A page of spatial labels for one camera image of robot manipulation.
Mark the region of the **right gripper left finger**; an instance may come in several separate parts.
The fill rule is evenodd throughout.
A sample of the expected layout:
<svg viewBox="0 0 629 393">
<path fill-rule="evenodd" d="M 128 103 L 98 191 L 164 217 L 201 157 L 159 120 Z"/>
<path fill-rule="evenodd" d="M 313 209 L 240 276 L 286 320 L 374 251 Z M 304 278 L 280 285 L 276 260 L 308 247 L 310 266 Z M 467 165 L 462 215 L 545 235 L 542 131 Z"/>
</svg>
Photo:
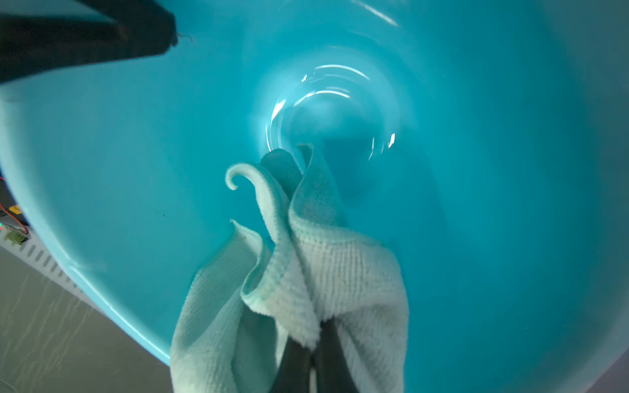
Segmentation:
<svg viewBox="0 0 629 393">
<path fill-rule="evenodd" d="M 269 393 L 311 392 L 311 351 L 288 338 Z"/>
</svg>

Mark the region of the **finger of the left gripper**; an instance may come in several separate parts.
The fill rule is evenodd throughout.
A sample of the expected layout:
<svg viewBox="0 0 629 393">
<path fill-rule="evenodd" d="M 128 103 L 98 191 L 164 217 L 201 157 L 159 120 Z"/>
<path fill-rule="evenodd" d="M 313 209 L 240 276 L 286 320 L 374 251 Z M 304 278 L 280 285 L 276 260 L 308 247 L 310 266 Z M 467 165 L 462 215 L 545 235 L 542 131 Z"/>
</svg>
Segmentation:
<svg viewBox="0 0 629 393">
<path fill-rule="evenodd" d="M 175 15 L 155 1 L 83 1 L 111 22 L 1 14 L 1 82 L 51 70 L 154 57 L 178 45 Z"/>
</svg>

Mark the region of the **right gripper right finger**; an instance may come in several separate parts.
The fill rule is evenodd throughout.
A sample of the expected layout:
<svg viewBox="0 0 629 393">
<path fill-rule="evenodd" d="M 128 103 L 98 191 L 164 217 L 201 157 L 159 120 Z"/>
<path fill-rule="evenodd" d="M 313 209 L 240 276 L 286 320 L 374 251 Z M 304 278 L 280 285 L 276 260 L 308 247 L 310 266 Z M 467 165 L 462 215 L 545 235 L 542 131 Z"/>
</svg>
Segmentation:
<svg viewBox="0 0 629 393">
<path fill-rule="evenodd" d="M 321 324 L 319 344 L 313 354 L 318 393 L 358 393 L 333 319 Z"/>
</svg>

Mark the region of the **mint green microfiber cloth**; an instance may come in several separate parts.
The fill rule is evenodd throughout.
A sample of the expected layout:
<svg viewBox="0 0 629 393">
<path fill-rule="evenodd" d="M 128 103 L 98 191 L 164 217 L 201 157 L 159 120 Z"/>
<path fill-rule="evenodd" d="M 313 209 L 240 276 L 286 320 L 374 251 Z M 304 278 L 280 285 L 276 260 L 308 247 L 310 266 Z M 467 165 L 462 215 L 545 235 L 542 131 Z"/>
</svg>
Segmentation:
<svg viewBox="0 0 629 393">
<path fill-rule="evenodd" d="M 227 242 L 192 282 L 170 349 L 176 392 L 269 392 L 288 338 L 311 355 L 333 319 L 359 392 L 405 389 L 410 309 L 395 255 L 350 229 L 324 157 L 306 164 L 276 149 L 237 163 L 255 188 L 268 236 L 233 223 Z"/>
</svg>

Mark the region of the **teal plastic bucket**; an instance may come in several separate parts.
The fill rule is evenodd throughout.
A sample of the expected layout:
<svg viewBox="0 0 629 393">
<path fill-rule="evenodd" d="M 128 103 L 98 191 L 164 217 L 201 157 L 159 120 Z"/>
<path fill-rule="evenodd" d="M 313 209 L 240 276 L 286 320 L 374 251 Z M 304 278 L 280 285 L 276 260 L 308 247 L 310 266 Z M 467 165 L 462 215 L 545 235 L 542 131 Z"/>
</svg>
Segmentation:
<svg viewBox="0 0 629 393">
<path fill-rule="evenodd" d="M 165 1 L 165 55 L 1 87 L 1 169 L 167 363 L 236 162 L 310 143 L 401 263 L 409 392 L 580 392 L 628 347 L 625 1 Z"/>
</svg>

